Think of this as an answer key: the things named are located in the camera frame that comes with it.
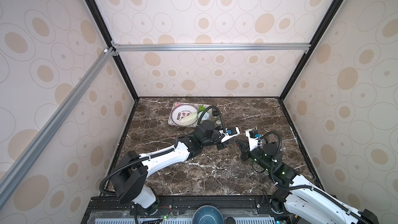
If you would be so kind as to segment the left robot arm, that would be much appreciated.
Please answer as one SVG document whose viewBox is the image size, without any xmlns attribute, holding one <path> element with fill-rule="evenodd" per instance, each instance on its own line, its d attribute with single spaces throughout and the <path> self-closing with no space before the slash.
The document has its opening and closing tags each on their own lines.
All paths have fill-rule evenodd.
<svg viewBox="0 0 398 224">
<path fill-rule="evenodd" d="M 240 134 L 237 127 L 225 126 L 222 115 L 219 115 L 220 125 L 210 119 L 205 120 L 203 117 L 210 110 L 220 111 L 216 106 L 209 106 L 203 111 L 184 116 L 181 123 L 195 124 L 195 130 L 175 138 L 173 145 L 150 153 L 128 152 L 100 182 L 100 192 L 116 196 L 121 204 L 134 203 L 150 213 L 155 212 L 160 201 L 152 189 L 145 185 L 148 177 L 166 167 L 195 158 L 204 147 L 224 149 L 230 139 Z"/>
</svg>

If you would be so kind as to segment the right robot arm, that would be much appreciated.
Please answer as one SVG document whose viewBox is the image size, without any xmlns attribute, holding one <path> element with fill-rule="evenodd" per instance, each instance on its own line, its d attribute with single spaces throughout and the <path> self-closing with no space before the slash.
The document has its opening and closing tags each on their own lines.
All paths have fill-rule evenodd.
<svg viewBox="0 0 398 224">
<path fill-rule="evenodd" d="M 276 131 L 260 135 L 246 131 L 247 141 L 237 140 L 243 161 L 251 160 L 277 188 L 269 199 L 276 214 L 287 211 L 311 224 L 377 224 L 377 216 L 347 205 L 326 193 L 297 170 L 283 162 L 282 136 Z"/>
</svg>

